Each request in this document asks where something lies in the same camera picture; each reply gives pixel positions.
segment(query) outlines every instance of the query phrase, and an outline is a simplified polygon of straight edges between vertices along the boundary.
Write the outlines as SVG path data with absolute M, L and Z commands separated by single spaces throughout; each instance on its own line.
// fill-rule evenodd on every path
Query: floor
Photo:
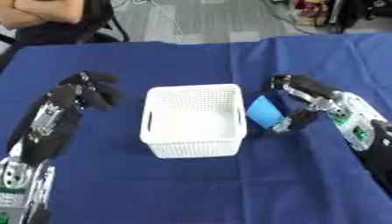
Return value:
M 290 18 L 287 6 L 270 0 L 112 0 L 131 41 L 163 41 L 177 44 L 257 41 L 269 37 L 306 35 L 275 18 Z M 304 32 L 326 33 L 309 26 Z M 0 25 L 1 33 L 12 36 Z M 392 19 L 360 21 L 348 33 L 392 32 Z M 120 37 L 118 32 L 111 35 Z M 0 52 L 7 45 L 0 43 Z

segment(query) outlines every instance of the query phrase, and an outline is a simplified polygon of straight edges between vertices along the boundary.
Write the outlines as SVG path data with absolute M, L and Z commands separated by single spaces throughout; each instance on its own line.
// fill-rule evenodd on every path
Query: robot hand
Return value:
M 63 80 L 31 106 L 9 142 L 9 156 L 0 162 L 0 223 L 46 224 L 56 158 L 71 140 L 84 109 L 108 110 L 120 93 L 116 77 L 82 72 Z
M 300 130 L 314 122 L 320 110 L 330 107 L 336 91 L 310 77 L 290 74 L 273 75 L 263 88 L 264 92 L 271 89 L 285 90 L 292 98 L 308 104 L 307 108 L 290 112 L 282 122 L 271 128 L 273 133 Z
M 374 179 L 392 197 L 392 124 L 356 94 L 340 92 L 309 77 L 274 75 L 266 89 L 283 89 L 307 103 L 272 129 L 276 133 L 303 128 L 326 112 L 350 148 Z
M 31 106 L 10 136 L 7 151 L 22 141 L 22 163 L 37 166 L 56 158 L 72 138 L 84 109 L 106 111 L 116 105 L 121 95 L 106 84 L 115 82 L 113 75 L 90 72 L 63 80 Z

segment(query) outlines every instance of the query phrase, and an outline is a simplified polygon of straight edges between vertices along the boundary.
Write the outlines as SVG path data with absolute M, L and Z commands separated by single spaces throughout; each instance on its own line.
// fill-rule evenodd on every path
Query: blue sponge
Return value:
M 265 129 L 275 126 L 283 119 L 282 113 L 263 95 L 250 105 L 247 116 Z

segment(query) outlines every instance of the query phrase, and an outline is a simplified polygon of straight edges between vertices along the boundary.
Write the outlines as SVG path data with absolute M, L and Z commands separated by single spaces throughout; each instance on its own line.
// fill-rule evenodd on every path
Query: white plastic basket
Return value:
M 159 158 L 233 156 L 247 132 L 235 84 L 154 87 L 145 101 L 140 138 Z

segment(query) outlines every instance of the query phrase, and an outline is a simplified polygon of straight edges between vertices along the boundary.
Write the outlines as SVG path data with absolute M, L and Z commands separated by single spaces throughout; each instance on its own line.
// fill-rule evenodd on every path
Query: navy blue cloth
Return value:
M 392 201 L 323 116 L 275 137 L 249 121 L 235 157 L 163 160 L 139 140 L 150 88 L 233 82 L 248 106 L 274 73 L 311 75 L 361 95 L 392 119 L 390 55 L 389 34 L 29 47 L 0 77 L 0 142 L 68 75 L 110 72 L 120 77 L 124 98 L 109 113 L 87 111 L 54 161 L 52 223 L 390 224 Z M 285 112 L 301 105 L 284 98 L 278 106 Z

